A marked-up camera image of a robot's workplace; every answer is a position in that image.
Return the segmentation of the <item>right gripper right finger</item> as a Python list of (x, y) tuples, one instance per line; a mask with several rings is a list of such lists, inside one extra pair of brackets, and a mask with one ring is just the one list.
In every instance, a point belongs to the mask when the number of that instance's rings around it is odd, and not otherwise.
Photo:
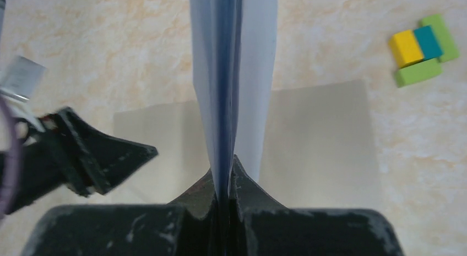
[(392, 224), (371, 209), (290, 209), (234, 156), (231, 255), (404, 255)]

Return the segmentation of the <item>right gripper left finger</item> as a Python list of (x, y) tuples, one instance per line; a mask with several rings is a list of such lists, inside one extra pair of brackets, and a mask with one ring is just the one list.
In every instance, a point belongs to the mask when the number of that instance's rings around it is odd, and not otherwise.
[(168, 204), (62, 205), (49, 210), (22, 255), (218, 255), (213, 178)]

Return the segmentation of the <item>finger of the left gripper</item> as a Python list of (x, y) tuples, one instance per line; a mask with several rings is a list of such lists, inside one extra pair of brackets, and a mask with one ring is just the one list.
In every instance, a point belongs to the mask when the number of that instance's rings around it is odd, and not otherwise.
[(105, 195), (158, 155), (156, 147), (107, 135), (65, 107), (55, 113), (67, 184), (78, 195)]

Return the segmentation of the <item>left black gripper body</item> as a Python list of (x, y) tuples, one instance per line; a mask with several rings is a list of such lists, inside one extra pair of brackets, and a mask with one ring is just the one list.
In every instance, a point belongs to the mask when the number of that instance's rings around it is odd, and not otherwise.
[(54, 126), (41, 133), (25, 118), (15, 117), (13, 123), (25, 123), (28, 132), (23, 138), (14, 138), (9, 151), (1, 152), (1, 204), (7, 215), (67, 184), (67, 160), (57, 137), (55, 116), (43, 116), (40, 122)]

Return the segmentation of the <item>brown paper folder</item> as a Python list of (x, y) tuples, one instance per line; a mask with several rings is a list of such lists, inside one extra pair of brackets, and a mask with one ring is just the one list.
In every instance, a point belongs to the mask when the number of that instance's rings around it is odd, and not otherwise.
[[(114, 134), (159, 153), (112, 192), (115, 203), (168, 203), (209, 168), (195, 101), (118, 113)], [(363, 82), (273, 91), (259, 184), (291, 208), (381, 210)]]

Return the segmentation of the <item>white printed paper stack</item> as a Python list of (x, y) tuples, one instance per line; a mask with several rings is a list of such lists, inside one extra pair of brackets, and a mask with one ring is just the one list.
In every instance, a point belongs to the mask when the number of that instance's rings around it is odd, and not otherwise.
[(219, 200), (234, 157), (259, 179), (276, 53), (278, 0), (189, 0), (193, 85)]

